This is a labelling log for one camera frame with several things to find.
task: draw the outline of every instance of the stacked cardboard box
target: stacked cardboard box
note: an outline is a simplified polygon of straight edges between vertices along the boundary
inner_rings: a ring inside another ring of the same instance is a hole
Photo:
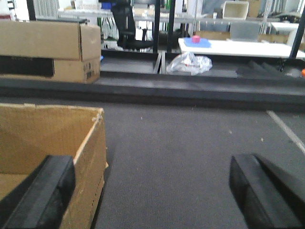
[[[98,26],[0,21],[0,77],[91,83],[100,75]]]

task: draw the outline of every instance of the open cardboard box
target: open cardboard box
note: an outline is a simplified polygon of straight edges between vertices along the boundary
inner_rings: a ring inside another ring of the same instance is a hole
[[[74,158],[76,186],[61,229],[89,229],[104,184],[103,109],[0,104],[0,199],[47,155]]]

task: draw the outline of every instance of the white bin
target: white bin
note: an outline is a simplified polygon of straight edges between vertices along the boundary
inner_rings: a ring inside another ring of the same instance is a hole
[[[246,20],[249,10],[247,1],[225,1],[223,19]]]

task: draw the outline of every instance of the black platform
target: black platform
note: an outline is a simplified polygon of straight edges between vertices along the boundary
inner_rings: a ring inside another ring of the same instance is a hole
[[[266,112],[4,98],[105,109],[106,184],[93,229],[245,229],[229,189],[233,154],[305,179],[305,156]],[[304,140],[304,114],[277,113]]]

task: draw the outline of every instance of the plastic bag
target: plastic bag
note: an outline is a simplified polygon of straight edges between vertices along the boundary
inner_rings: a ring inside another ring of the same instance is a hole
[[[212,68],[212,60],[206,56],[195,56],[192,52],[185,52],[176,56],[167,66],[168,72],[190,72],[191,75],[204,73]]]

